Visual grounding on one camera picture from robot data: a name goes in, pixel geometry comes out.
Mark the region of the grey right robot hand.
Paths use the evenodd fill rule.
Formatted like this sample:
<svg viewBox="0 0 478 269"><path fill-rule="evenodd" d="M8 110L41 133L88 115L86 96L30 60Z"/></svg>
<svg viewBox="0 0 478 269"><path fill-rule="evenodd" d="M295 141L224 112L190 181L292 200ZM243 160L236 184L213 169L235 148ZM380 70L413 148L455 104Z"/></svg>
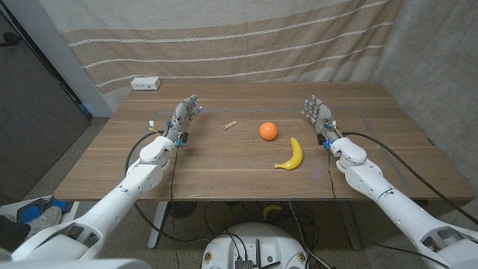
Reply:
<svg viewBox="0 0 478 269"><path fill-rule="evenodd" d="M318 143L326 149L330 149L336 140L343 137L329 107L315 95L304 101L301 114L312 123L317 132Z"/></svg>

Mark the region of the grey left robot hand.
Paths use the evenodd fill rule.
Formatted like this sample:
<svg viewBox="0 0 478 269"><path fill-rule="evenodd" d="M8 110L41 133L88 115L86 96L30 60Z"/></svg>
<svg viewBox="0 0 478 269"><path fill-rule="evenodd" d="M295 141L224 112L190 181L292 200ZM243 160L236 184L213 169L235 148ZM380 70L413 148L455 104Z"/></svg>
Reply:
<svg viewBox="0 0 478 269"><path fill-rule="evenodd" d="M196 94L193 94L177 104L172 118L167 122L164 137L170 139L176 146L184 143L184 133L190 128L193 119L202 111L202 106L197 106Z"/></svg>

